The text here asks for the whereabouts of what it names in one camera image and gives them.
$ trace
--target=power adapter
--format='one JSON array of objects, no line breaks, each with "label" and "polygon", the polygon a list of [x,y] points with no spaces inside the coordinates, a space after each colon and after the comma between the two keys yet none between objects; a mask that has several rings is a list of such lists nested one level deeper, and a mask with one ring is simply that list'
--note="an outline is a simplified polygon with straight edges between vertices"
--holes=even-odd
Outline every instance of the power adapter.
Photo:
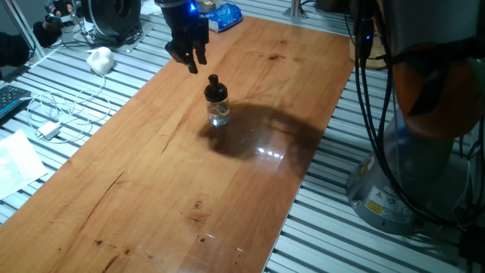
[{"label": "power adapter", "polygon": [[52,121],[48,121],[46,124],[42,125],[39,129],[37,129],[38,138],[43,138],[44,140],[51,140],[52,137],[57,136],[59,130],[61,129],[60,122],[54,123]]}]

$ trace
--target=white paper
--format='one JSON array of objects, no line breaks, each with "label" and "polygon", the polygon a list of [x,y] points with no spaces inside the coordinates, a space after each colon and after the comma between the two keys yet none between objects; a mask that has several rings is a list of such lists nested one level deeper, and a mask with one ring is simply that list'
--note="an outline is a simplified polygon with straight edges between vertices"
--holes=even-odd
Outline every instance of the white paper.
[{"label": "white paper", "polygon": [[22,130],[0,141],[0,200],[47,174]]}]

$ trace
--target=yellow warning sticker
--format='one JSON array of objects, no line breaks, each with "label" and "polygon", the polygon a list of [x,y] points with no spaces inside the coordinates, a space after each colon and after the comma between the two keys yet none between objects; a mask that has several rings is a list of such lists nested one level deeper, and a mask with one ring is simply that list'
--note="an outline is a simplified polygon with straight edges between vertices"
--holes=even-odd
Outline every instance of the yellow warning sticker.
[{"label": "yellow warning sticker", "polygon": [[377,204],[376,202],[372,201],[371,199],[368,199],[367,203],[365,204],[365,206],[370,209],[372,212],[375,212],[377,213],[378,215],[380,215],[383,211],[383,206],[380,206],[379,204]]}]

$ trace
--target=glass bottle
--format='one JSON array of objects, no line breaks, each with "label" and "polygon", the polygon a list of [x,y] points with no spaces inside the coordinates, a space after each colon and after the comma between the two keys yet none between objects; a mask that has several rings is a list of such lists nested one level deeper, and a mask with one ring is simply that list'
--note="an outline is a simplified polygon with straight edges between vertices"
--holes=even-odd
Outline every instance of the glass bottle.
[{"label": "glass bottle", "polygon": [[209,122],[215,127],[223,126],[230,118],[227,87],[219,83],[219,77],[215,74],[209,76],[209,83],[204,91]]}]

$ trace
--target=wooden tabletop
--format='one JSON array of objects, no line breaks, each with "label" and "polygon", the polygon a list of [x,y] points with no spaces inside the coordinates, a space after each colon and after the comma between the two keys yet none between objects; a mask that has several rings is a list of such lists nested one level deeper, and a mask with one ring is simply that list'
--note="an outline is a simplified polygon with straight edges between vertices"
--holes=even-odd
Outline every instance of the wooden tabletop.
[{"label": "wooden tabletop", "polygon": [[[245,17],[170,61],[0,227],[0,272],[261,272],[352,70],[348,38]],[[208,123],[208,75],[231,120]]]}]

